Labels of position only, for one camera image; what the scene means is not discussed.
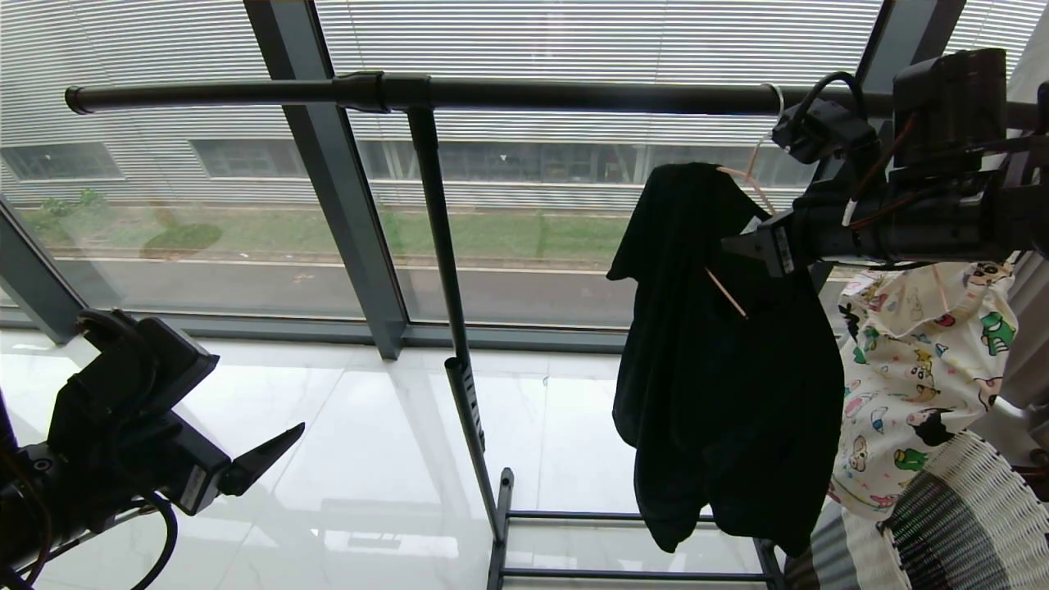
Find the woven chair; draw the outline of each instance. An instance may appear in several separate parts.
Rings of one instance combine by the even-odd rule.
[[[810,552],[789,560],[795,589],[1049,589],[1049,512],[980,437],[945,443],[872,523],[829,504]]]

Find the garment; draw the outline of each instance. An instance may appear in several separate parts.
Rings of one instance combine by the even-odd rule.
[[[724,532],[796,555],[830,480],[841,362],[807,270],[771,278],[722,251],[722,237],[768,215],[715,168],[654,170],[608,271],[638,282],[613,419],[637,449],[638,507],[661,549],[710,504]]]
[[[1009,265],[941,262],[863,272],[841,291],[851,339],[828,494],[850,512],[887,519],[941,445],[990,409],[1019,328],[1012,280]]]

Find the corrugated metal wall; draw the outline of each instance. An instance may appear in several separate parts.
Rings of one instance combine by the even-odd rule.
[[[336,69],[568,80],[810,84],[854,69],[880,0],[318,0]],[[1042,2],[969,0],[951,49],[1003,45],[1010,65]],[[260,78],[266,70],[236,0],[0,0],[3,146],[104,142],[124,178],[20,182],[13,201],[311,202],[306,180],[212,180],[188,140],[291,136],[278,107],[136,110],[78,117],[69,84]],[[446,141],[751,145],[771,118],[438,112]],[[362,140],[406,140],[403,115],[350,113]],[[382,201],[420,204],[418,183],[377,181]],[[799,188],[772,189],[785,205]],[[449,183],[453,205],[629,209],[619,185]]]

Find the glossy floor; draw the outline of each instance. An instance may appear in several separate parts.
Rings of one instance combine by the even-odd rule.
[[[179,514],[157,589],[483,589],[491,533],[442,362],[446,351],[202,341],[222,357],[177,412],[230,455],[297,422],[302,440],[241,498]],[[0,386],[22,444],[42,440],[55,393],[93,356],[33,332],[0,334]],[[633,449],[609,416],[616,357],[473,355],[493,481],[516,477],[515,509],[636,511]],[[120,590],[153,563],[156,515],[51,562],[38,590]],[[677,553],[643,527],[511,528],[509,567],[761,571],[747,539],[699,529]],[[508,581],[507,588],[624,588]],[[685,585],[764,588],[764,585]],[[683,585],[648,585],[676,588]]]

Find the grass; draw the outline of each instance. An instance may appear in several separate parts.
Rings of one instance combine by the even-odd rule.
[[[170,257],[208,250],[212,256],[336,256],[335,240],[319,209],[113,207],[102,204],[22,211],[50,249],[133,250]],[[422,211],[383,210],[390,252],[433,256],[429,222]],[[450,215],[456,256],[607,265],[626,228],[625,216],[556,212],[483,212]]]

